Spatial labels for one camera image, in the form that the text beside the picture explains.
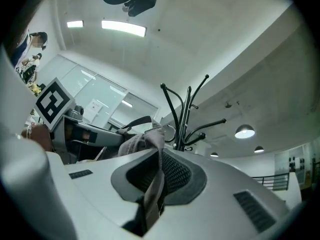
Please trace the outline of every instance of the white wall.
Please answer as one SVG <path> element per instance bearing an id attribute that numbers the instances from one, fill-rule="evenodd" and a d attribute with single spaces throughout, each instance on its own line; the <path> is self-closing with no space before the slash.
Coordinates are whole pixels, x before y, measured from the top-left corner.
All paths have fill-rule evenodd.
<path id="1" fill-rule="evenodd" d="M 236 158 L 213 158 L 219 162 L 236 167 L 251 177 L 275 174 L 275 154 L 256 154 Z"/>
<path id="2" fill-rule="evenodd" d="M 61 50 L 60 55 L 96 72 L 123 88 L 126 88 L 137 97 L 160 108 L 160 111 L 155 117 L 155 120 L 158 122 L 161 119 L 161 111 L 169 107 L 160 86 L 154 86 L 124 69 L 103 61 L 103 51 L 101 51 L 101 54 L 91 54 L 90 47 L 80 45 L 70 50 Z"/>
<path id="3" fill-rule="evenodd" d="M 290 210 L 302 201 L 298 179 L 294 172 L 289 174 L 288 190 L 274 191 L 273 193 L 284 200 Z"/>
<path id="4" fill-rule="evenodd" d="M 313 156 L 316 162 L 320 162 L 320 137 L 311 142 Z"/>
<path id="5" fill-rule="evenodd" d="M 45 0 L 39 7 L 35 16 L 31 20 L 28 29 L 30 33 L 46 32 L 48 43 L 45 50 L 39 48 L 30 48 L 27 57 L 42 53 L 39 69 L 41 70 L 52 58 L 60 52 L 60 46 L 57 40 L 57 33 L 54 22 L 53 0 Z"/>
<path id="6" fill-rule="evenodd" d="M 199 140 L 192 146 L 195 154 L 210 158 L 212 146 L 202 140 Z"/>
<path id="7" fill-rule="evenodd" d="M 288 9 L 291 4 L 291 0 L 239 0 L 231 17 L 206 40 L 194 63 L 185 69 L 176 83 L 177 93 L 184 95 L 186 83 L 194 91 L 208 74 L 195 100 L 200 104 L 254 67 L 299 26 L 298 13 Z M 174 99 L 173 106 L 179 105 Z"/>

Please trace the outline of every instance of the black coat rack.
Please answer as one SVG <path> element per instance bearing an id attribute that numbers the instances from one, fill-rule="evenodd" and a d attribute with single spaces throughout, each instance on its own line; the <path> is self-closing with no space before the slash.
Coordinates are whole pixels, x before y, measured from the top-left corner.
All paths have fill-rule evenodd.
<path id="1" fill-rule="evenodd" d="M 169 89 L 168 87 L 166 87 L 166 85 L 164 83 L 162 83 L 160 85 L 161 89 L 164 92 L 164 96 L 166 98 L 166 100 L 168 101 L 170 110 L 172 112 L 173 115 L 173 119 L 174 119 L 174 125 L 175 127 L 168 125 L 169 127 L 174 129 L 174 136 L 172 139 L 166 140 L 165 142 L 172 142 L 174 141 L 173 144 L 173 149 L 174 150 L 179 150 L 179 151 L 185 151 L 185 146 L 190 146 L 200 140 L 204 140 L 206 138 L 206 134 L 204 132 L 199 133 L 198 137 L 195 138 L 194 140 L 190 140 L 191 136 L 201 130 L 201 129 L 205 129 L 208 127 L 212 127 L 212 126 L 216 126 L 219 124 L 224 124 L 227 120 L 226 119 L 222 119 L 216 122 L 212 122 L 212 123 L 208 123 L 202 126 L 199 126 L 198 128 L 194 129 L 192 132 L 190 132 L 188 134 L 188 136 L 186 136 L 187 133 L 187 127 L 188 127 L 188 122 L 189 122 L 189 115 L 190 115 L 190 110 L 191 107 L 194 107 L 195 109 L 198 109 L 199 107 L 193 104 L 194 98 L 196 97 L 198 91 L 200 90 L 200 88 L 204 85 L 205 81 L 209 78 L 209 75 L 206 74 L 204 77 L 204 80 L 200 83 L 200 85 L 198 86 L 198 88 L 195 90 L 193 96 L 191 97 L 191 86 L 189 86 L 187 88 L 187 92 L 186 92 L 186 98 L 185 98 L 185 102 L 183 102 L 182 98 L 173 90 Z M 181 102 L 181 110 L 179 113 L 179 118 L 177 116 L 177 113 L 175 111 L 175 108 L 171 102 L 170 96 L 168 94 L 168 92 L 174 94 L 175 96 L 178 97 L 178 99 Z"/>

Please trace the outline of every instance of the fluorescent light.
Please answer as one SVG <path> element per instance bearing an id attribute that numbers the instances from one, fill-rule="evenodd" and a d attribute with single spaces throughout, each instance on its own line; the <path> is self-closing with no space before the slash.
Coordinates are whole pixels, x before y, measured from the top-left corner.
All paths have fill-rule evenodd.
<path id="1" fill-rule="evenodd" d="M 83 20 L 69 21 L 66 24 L 68 28 L 82 28 L 84 26 L 84 21 Z"/>
<path id="2" fill-rule="evenodd" d="M 127 32 L 139 37 L 145 37 L 147 28 L 144 26 L 138 26 L 126 22 L 102 20 L 102 28 L 107 30 L 118 30 Z"/>
<path id="3" fill-rule="evenodd" d="M 126 96 L 126 94 L 125 94 L 125 93 L 123 93 L 122 91 L 120 91 L 120 90 L 118 90 L 118 89 L 114 88 L 114 87 L 113 87 L 113 86 L 111 86 L 111 85 L 110 85 L 110 89 L 111 89 L 112 91 L 116 92 L 117 94 L 120 94 L 121 96 Z"/>
<path id="4" fill-rule="evenodd" d="M 123 103 L 123 104 L 126 104 L 127 106 L 129 106 L 130 108 L 132 108 L 132 105 L 131 105 L 130 103 L 128 103 L 128 102 L 126 102 L 126 101 L 124 101 L 124 100 L 122 101 L 122 103 Z"/>
<path id="5" fill-rule="evenodd" d="M 83 70 L 81 70 L 81 72 L 82 72 L 82 74 L 85 74 L 87 77 L 90 77 L 91 79 L 96 80 L 96 78 L 92 74 L 89 74 L 89 73 L 87 73 L 86 71 L 83 71 Z"/>

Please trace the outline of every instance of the ceiling light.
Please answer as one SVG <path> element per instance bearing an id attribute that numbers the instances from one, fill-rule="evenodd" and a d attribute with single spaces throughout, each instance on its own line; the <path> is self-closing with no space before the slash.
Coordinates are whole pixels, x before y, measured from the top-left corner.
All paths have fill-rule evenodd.
<path id="1" fill-rule="evenodd" d="M 110 89 L 111 89 L 112 91 L 116 92 L 117 94 L 120 94 L 121 96 L 126 96 L 126 94 L 125 94 L 125 93 L 123 93 L 122 91 L 120 91 L 120 90 L 118 90 L 118 89 L 114 88 L 114 87 L 113 87 L 113 86 L 111 86 L 111 85 L 110 85 Z"/>
<path id="2" fill-rule="evenodd" d="M 235 137 L 237 139 L 246 139 L 255 135 L 255 130 L 249 124 L 243 124 L 235 131 Z"/>
<path id="3" fill-rule="evenodd" d="M 254 153 L 262 153 L 264 150 L 264 148 L 262 146 L 257 146 L 254 150 Z"/>
<path id="4" fill-rule="evenodd" d="M 122 101 L 122 103 L 123 103 L 123 104 L 126 104 L 127 106 L 129 106 L 130 108 L 132 108 L 132 105 L 131 105 L 130 103 L 128 103 L 128 102 L 126 102 L 126 101 L 124 101 L 124 100 Z"/>
<path id="5" fill-rule="evenodd" d="M 147 28 L 144 26 L 138 26 L 126 22 L 102 20 L 102 28 L 107 30 L 118 30 L 137 35 L 139 37 L 145 37 Z"/>
<path id="6" fill-rule="evenodd" d="M 96 80 L 96 78 L 92 74 L 89 74 L 89 73 L 83 71 L 82 69 L 81 69 L 81 72 L 82 72 L 82 74 L 86 75 L 87 77 Z"/>
<path id="7" fill-rule="evenodd" d="M 84 26 L 84 21 L 83 20 L 69 21 L 66 24 L 68 28 L 82 28 Z"/>

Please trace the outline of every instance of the white ceiling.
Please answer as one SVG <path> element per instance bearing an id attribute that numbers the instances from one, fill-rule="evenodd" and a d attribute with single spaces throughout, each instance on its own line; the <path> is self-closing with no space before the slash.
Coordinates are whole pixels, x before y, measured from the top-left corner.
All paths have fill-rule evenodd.
<path id="1" fill-rule="evenodd" d="M 103 0 L 57 0 L 67 49 L 87 47 L 90 56 L 96 54 L 99 60 L 103 58 L 157 87 L 162 82 L 176 84 L 184 72 L 197 74 L 193 67 L 191 71 L 187 68 L 197 60 L 207 63 L 201 54 L 204 49 L 209 51 L 208 40 L 213 40 L 209 48 L 215 53 L 222 46 L 221 37 L 228 39 L 227 46 L 232 48 L 237 38 L 229 40 L 228 33 L 237 35 L 237 31 L 247 29 L 248 19 L 244 14 L 250 8 L 259 11 L 260 7 L 265 8 L 260 0 L 157 0 L 154 8 L 128 17 L 122 5 L 107 5 Z M 147 27 L 146 37 L 102 29 L 102 19 Z M 74 20 L 84 20 L 84 28 L 67 28 L 66 22 Z"/>
<path id="2" fill-rule="evenodd" d="M 249 72 L 198 110 L 193 108 L 188 129 L 225 118 L 227 123 L 203 130 L 204 141 L 220 157 L 250 156 L 257 146 L 266 152 L 281 151 L 316 138 L 320 135 L 318 56 L 307 28 L 301 26 Z M 225 108 L 227 102 L 231 108 Z M 242 124 L 253 126 L 256 135 L 236 139 Z"/>

